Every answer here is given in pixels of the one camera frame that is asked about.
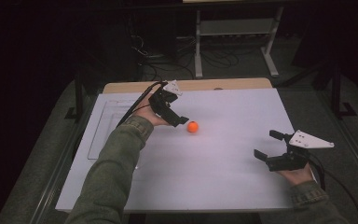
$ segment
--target green sleeve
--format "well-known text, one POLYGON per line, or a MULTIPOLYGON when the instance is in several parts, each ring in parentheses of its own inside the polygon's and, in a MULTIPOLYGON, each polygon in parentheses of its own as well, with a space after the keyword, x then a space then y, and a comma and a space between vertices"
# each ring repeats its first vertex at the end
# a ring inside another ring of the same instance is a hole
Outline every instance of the green sleeve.
POLYGON ((110 134, 65 223, 121 223, 132 173, 153 125, 130 117, 110 134))
POLYGON ((315 181, 293 186, 291 190, 296 223, 348 224, 315 181))

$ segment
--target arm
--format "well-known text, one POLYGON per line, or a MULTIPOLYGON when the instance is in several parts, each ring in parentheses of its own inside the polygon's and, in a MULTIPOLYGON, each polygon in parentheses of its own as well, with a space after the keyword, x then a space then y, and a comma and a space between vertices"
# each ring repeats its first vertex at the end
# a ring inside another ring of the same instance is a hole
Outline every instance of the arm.
MULTIPOLYGON (((147 105, 147 99, 139 107, 147 105)), ((160 124, 166 122, 147 106, 112 131, 65 223, 121 223, 139 152, 153 126, 160 124)))
POLYGON ((278 173, 292 185, 291 197, 296 223, 348 223, 313 180, 309 164, 304 169, 278 173))

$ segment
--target wooden table edge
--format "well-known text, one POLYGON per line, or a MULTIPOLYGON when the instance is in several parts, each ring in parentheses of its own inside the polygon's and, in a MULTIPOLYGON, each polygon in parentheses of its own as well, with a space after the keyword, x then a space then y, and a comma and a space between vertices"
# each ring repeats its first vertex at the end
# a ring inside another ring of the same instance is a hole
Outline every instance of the wooden table edge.
MULTIPOLYGON (((103 93, 144 92, 154 81, 108 83, 103 93)), ((271 82, 265 77, 177 80, 181 91, 271 89, 271 82)))

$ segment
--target gray floor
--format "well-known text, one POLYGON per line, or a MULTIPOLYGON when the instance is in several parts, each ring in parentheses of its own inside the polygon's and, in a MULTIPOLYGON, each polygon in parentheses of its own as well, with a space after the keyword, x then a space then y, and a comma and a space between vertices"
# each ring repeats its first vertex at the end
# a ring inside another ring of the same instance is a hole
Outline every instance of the gray floor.
MULTIPOLYGON (((271 56, 280 72, 280 77, 277 78, 269 76, 269 71, 258 50, 265 39, 236 38, 237 43, 240 41, 239 45, 222 45, 220 50, 211 50, 211 46, 213 47, 216 41, 229 42, 221 39, 205 40, 206 44, 202 46, 203 54, 213 60, 209 62, 203 60, 203 78, 267 77, 272 84, 278 84, 303 71, 303 68, 291 65, 300 43, 299 38, 276 40, 271 56)), ((191 79, 191 76, 194 76, 192 53, 181 57, 179 61, 179 64, 187 69, 178 65, 155 63, 165 61, 160 58, 149 60, 159 67, 155 68, 163 79, 191 79)), ((144 70, 146 74, 150 74, 145 75, 144 78, 150 80, 154 76, 154 70, 150 66, 144 66, 144 70)), ((282 102, 295 129, 336 143, 333 149, 312 150, 312 153, 320 158, 326 170, 348 187, 358 202, 358 89, 348 79, 343 78, 342 102, 350 103, 357 116, 339 120, 332 115, 329 108, 330 88, 314 91, 310 85, 313 78, 314 75, 311 75, 289 88, 279 89, 282 102)), ((85 109, 92 108, 92 100, 92 96, 86 97, 85 109)), ((51 116, 1 213, 0 223, 63 223, 65 221, 67 214, 55 211, 54 206, 70 168, 71 153, 76 138, 86 125, 85 121, 75 123, 73 119, 65 119, 68 109, 74 106, 74 83, 71 83, 51 111, 51 116)), ((350 223, 358 223, 358 214, 353 202, 342 187, 331 177, 326 178, 326 187, 343 216, 350 223)), ((264 224, 293 223, 290 211, 261 213, 260 216, 264 224)))

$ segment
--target orange ball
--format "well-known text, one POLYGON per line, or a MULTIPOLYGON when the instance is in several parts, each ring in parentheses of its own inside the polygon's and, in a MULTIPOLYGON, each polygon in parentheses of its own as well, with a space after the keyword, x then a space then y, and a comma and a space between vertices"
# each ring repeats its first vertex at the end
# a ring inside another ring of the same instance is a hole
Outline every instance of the orange ball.
POLYGON ((199 124, 196 121, 190 121, 187 124, 187 130, 190 133, 195 133, 199 129, 199 124))

